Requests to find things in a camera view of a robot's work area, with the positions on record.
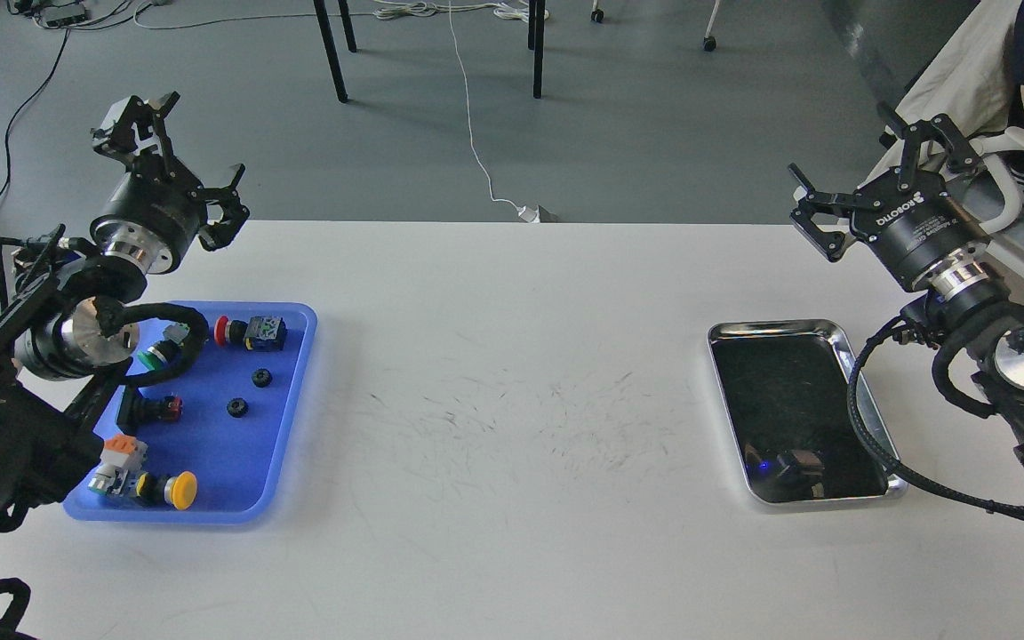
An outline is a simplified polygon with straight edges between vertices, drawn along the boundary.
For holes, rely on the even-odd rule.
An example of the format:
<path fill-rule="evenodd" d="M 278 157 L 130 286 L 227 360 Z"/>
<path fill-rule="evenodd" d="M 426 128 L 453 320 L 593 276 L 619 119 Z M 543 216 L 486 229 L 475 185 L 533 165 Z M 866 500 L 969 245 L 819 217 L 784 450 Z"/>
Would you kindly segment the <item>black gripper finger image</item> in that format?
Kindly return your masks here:
<path fill-rule="evenodd" d="M 181 185 L 180 162 L 165 127 L 165 118 L 179 98 L 176 91 L 159 99 L 131 96 L 111 105 L 101 125 L 91 130 L 92 148 L 125 166 L 118 189 L 143 179 L 157 185 Z"/>
<path fill-rule="evenodd" d="M 238 186 L 244 176 L 245 165 L 236 164 L 230 167 L 232 177 L 227 186 L 207 188 L 198 185 L 194 188 L 194 200 L 204 205 L 215 205 L 222 215 L 217 221 L 206 221 L 199 227 L 196 234 L 205 251 L 223 250 L 233 243 L 236 236 L 243 229 L 245 222 L 251 218 L 251 210 L 241 203 Z"/>

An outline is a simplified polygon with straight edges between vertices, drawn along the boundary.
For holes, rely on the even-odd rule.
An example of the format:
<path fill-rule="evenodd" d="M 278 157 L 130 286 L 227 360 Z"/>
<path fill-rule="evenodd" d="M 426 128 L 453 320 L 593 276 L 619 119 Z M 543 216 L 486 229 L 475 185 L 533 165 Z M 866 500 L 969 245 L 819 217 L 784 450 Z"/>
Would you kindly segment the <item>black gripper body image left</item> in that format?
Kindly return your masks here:
<path fill-rule="evenodd" d="M 91 223 L 90 234 L 103 254 L 128 259 L 147 275 L 162 275 L 179 267 L 206 222 L 206 205 L 186 189 L 126 173 Z"/>

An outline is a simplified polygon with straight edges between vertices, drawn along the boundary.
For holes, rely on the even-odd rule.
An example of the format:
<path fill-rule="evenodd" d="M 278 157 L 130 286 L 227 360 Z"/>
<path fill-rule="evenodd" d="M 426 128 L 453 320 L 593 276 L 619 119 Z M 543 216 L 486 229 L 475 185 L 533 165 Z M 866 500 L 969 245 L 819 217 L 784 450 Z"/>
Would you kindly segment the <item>black Robotiq gripper body right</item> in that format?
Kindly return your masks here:
<path fill-rule="evenodd" d="M 951 197 L 941 175 L 916 175 L 905 191 L 901 185 L 898 175 L 882 175 L 859 188 L 859 196 L 877 200 L 879 207 L 854 211 L 851 231 L 902 291 L 918 292 L 935 263 L 970 246 L 988 246 L 990 236 Z"/>

